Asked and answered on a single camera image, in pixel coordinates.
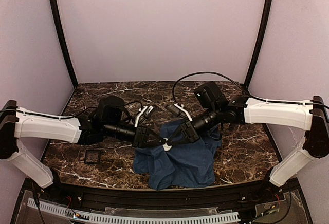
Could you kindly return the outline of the blue garment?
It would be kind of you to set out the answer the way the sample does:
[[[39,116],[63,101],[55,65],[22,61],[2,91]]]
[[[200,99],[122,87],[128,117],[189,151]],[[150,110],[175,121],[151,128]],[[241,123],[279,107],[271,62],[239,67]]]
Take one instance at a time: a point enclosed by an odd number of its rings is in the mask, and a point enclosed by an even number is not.
[[[214,156],[222,146],[222,134],[212,128],[195,143],[172,147],[135,149],[133,169],[136,174],[148,173],[149,187],[163,190],[171,186],[204,188],[215,182]]]

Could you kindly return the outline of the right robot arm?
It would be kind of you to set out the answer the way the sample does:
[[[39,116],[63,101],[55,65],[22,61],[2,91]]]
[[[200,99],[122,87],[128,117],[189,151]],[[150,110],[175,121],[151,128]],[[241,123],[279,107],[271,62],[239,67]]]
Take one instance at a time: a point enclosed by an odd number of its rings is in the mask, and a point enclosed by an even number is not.
[[[328,156],[328,115],[320,96],[311,100],[283,101],[237,95],[227,100],[218,85],[211,81],[198,87],[194,94],[205,111],[191,117],[182,105],[175,104],[187,116],[166,139],[165,148],[194,143],[201,135],[219,124],[267,124],[304,131],[296,147],[269,171],[267,182],[275,188],[283,186],[316,158]]]

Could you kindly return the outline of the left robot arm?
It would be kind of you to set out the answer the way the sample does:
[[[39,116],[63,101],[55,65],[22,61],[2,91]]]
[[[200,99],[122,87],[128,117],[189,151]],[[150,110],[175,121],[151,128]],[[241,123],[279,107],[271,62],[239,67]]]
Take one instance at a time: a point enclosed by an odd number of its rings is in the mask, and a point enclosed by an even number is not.
[[[88,116],[55,116],[35,113],[9,100],[1,110],[1,159],[11,162],[39,187],[45,189],[59,182],[57,174],[29,150],[21,138],[61,140],[79,145],[100,143],[112,137],[131,143],[135,148],[164,145],[166,140],[151,129],[139,125],[141,117],[154,110],[143,106],[132,117],[120,97],[109,96],[99,101]]]

